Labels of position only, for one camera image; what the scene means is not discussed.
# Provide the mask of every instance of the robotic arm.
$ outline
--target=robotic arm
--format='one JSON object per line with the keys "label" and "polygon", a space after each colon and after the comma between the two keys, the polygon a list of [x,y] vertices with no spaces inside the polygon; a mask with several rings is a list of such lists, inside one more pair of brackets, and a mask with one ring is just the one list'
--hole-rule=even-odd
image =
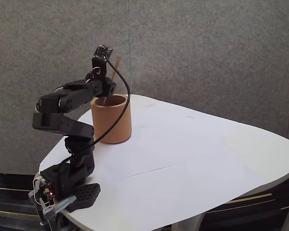
{"label": "robotic arm", "polygon": [[40,173],[43,201],[51,201],[53,197],[60,201],[77,194],[79,186],[94,170],[93,126],[70,119],[64,113],[77,109],[94,97],[108,97],[114,93],[116,84],[106,77],[106,64],[111,52],[111,48],[98,46],[92,58],[92,71],[84,80],[67,83],[54,93],[39,98],[37,112],[33,115],[33,128],[67,136],[65,146],[71,153],[62,163]]}

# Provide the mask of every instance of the black cable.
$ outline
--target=black cable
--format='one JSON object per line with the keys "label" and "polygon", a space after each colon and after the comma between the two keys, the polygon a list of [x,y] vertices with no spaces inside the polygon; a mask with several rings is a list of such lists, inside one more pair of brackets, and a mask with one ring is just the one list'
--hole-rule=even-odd
{"label": "black cable", "polygon": [[101,135],[97,140],[95,140],[89,147],[87,147],[84,151],[82,151],[81,153],[77,154],[77,155],[81,155],[83,154],[85,151],[87,151],[88,149],[90,149],[92,146],[94,146],[96,143],[98,143],[99,141],[101,141],[102,138],[104,138],[110,131],[111,129],[114,128],[114,126],[119,122],[119,120],[122,118],[123,114],[125,113],[129,103],[130,103],[130,98],[131,98],[131,91],[130,91],[130,87],[128,85],[128,83],[126,82],[125,78],[121,75],[121,73],[113,66],[113,64],[110,62],[108,56],[106,55],[106,59],[107,59],[107,62],[109,63],[109,65],[112,67],[112,69],[115,70],[115,72],[118,74],[118,76],[122,79],[123,83],[125,84],[126,86],[126,89],[127,89],[127,101],[126,101],[126,104],[121,112],[121,114],[119,115],[119,117],[116,119],[116,121],[113,123],[113,125],[110,126],[110,128],[107,129],[107,131],[104,132],[103,135]]}
{"label": "black cable", "polygon": [[[130,103],[130,98],[131,98],[131,91],[130,91],[130,87],[128,85],[128,83],[126,82],[125,78],[121,75],[121,73],[113,66],[113,64],[110,62],[108,56],[106,55],[106,59],[107,59],[107,62],[109,63],[109,65],[112,67],[112,69],[115,70],[115,72],[118,74],[118,76],[122,79],[123,83],[125,84],[126,86],[126,89],[127,89],[127,101],[126,101],[126,104],[121,112],[121,114],[119,115],[119,117],[116,119],[116,121],[113,123],[113,125],[110,126],[110,128],[107,129],[107,131],[104,132],[103,135],[101,135],[97,140],[95,140],[89,147],[87,147],[85,150],[83,150],[81,153],[77,154],[77,155],[81,155],[83,154],[85,151],[89,150],[92,146],[94,146],[96,143],[98,143],[102,138],[104,138],[110,131],[111,129],[114,128],[114,126],[119,122],[119,120],[122,118],[123,114],[125,113],[129,103]],[[60,164],[59,164],[59,168],[58,168],[58,172],[59,172],[59,185],[61,186],[61,181],[60,181],[60,169],[61,169],[61,166],[63,165],[63,163],[65,163],[66,161],[70,160],[74,155],[72,154],[70,157],[64,159]]]}

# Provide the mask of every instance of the gray wall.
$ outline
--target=gray wall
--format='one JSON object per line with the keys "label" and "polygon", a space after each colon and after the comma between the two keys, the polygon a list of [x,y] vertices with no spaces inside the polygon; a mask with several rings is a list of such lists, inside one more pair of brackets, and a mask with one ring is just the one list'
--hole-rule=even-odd
{"label": "gray wall", "polygon": [[31,128],[36,100],[98,44],[134,94],[287,136],[289,0],[0,0],[0,172],[38,170],[61,136]]}

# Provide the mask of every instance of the brown cylindrical container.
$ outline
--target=brown cylindrical container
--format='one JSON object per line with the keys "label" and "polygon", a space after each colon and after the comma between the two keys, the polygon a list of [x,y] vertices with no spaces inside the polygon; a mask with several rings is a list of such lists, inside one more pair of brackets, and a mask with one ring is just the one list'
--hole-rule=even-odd
{"label": "brown cylindrical container", "polygon": [[[95,98],[91,101],[95,139],[98,139],[121,114],[127,102],[127,96],[114,94],[104,98]],[[125,113],[114,128],[101,139],[103,143],[120,143],[131,137],[131,102]]]}

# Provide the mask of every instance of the white table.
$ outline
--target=white table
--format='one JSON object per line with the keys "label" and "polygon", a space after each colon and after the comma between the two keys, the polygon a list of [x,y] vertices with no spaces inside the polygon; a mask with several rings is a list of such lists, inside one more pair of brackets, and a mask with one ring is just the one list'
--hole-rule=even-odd
{"label": "white table", "polygon": [[[128,141],[95,146],[94,205],[63,212],[85,231],[154,230],[289,177],[289,140],[274,133],[139,95],[131,113]],[[68,156],[62,138],[39,170]]]}

